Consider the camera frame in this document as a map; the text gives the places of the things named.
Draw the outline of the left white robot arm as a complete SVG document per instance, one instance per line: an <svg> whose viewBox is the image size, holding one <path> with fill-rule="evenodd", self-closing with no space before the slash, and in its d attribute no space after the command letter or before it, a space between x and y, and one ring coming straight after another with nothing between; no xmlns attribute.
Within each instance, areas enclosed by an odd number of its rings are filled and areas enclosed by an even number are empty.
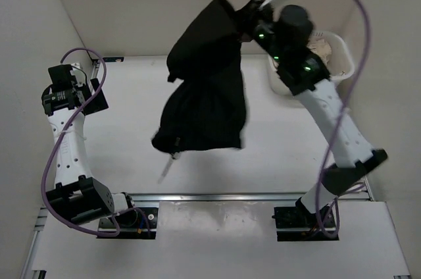
<svg viewBox="0 0 421 279"><path fill-rule="evenodd" d="M47 191L47 202L65 221L82 225L115 214L123 226L136 223L138 211L127 193L112 193L93 177L84 136L86 116L108 109L98 79L89 79L78 63L49 68L51 85L41 102L58 150L55 185Z"/></svg>

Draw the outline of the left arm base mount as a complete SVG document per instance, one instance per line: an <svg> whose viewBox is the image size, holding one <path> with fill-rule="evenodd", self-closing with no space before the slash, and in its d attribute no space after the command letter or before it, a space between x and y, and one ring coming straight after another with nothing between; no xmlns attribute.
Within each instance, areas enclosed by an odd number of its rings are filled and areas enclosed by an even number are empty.
<svg viewBox="0 0 421 279"><path fill-rule="evenodd" d="M141 213L131 211L116 217L120 227L120 233L112 240L154 240L157 235L157 224L159 219L158 203L138 203L136 204L145 214L148 224Z"/></svg>

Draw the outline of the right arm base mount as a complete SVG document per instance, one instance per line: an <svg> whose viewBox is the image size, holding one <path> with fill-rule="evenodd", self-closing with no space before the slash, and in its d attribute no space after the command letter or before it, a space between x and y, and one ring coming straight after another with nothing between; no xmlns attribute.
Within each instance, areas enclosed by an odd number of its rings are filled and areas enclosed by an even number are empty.
<svg viewBox="0 0 421 279"><path fill-rule="evenodd" d="M278 242L337 241L320 230L316 217L306 217L297 207L274 207L272 218L276 225Z"/></svg>

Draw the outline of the black trousers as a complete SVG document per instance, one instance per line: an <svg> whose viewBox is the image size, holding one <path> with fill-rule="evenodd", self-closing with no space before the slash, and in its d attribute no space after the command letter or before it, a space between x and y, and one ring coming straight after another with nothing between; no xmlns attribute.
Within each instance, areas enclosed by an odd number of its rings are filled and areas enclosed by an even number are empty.
<svg viewBox="0 0 421 279"><path fill-rule="evenodd" d="M247 103L241 72L241 46L252 39L247 25L262 0L236 10L228 0L212 0L170 50L168 82L181 84L168 98L151 140L172 163L186 151L242 149Z"/></svg>

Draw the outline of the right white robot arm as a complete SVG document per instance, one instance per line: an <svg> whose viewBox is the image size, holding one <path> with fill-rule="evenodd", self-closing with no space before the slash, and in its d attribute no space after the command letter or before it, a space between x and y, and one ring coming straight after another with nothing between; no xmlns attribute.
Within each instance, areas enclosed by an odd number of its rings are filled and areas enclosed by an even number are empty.
<svg viewBox="0 0 421 279"><path fill-rule="evenodd" d="M374 148L343 110L330 71L308 47L314 26L304 8L286 5L274 20L270 4L250 0L238 13L241 28L276 62L278 78L330 144L334 163L323 168L319 182L295 203L297 222L310 226L322 208L384 163L387 153Z"/></svg>

